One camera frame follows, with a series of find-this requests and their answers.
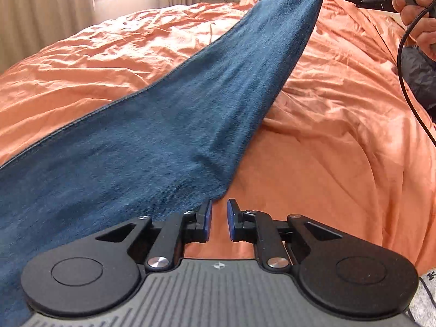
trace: logo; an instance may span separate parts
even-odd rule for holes
[[[429,280],[433,280],[436,277],[436,272],[430,272],[429,274],[427,274],[427,276],[429,277]]]
[[[225,264],[224,264],[224,263],[221,263],[221,262],[218,262],[218,263],[215,263],[215,264],[213,265],[213,267],[216,268],[216,269],[218,269],[218,270],[220,270],[220,269],[223,269],[223,268],[225,267]]]

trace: dark jacket sleeve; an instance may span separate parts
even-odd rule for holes
[[[401,58],[404,80],[416,100],[436,121],[436,62],[418,47],[406,47]]]

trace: jeans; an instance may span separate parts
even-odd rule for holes
[[[38,253],[134,216],[159,220],[224,195],[321,4],[260,0],[155,84],[0,168],[0,326],[29,318],[20,273]]]

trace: orange duvet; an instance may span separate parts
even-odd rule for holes
[[[0,76],[0,164],[57,128],[137,91],[229,30],[256,2],[147,10],[89,27]],[[274,219],[301,213],[436,265],[436,151],[395,74],[403,30],[326,0],[291,77],[252,139],[210,242],[191,257],[252,256],[232,243],[225,202]],[[424,121],[430,118],[417,104]]]

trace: ribbed gray surface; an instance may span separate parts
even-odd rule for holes
[[[312,306],[286,275],[254,260],[184,259],[168,273],[147,277],[139,292],[115,310],[83,320],[35,314],[24,327],[410,327],[406,316],[360,322]]]

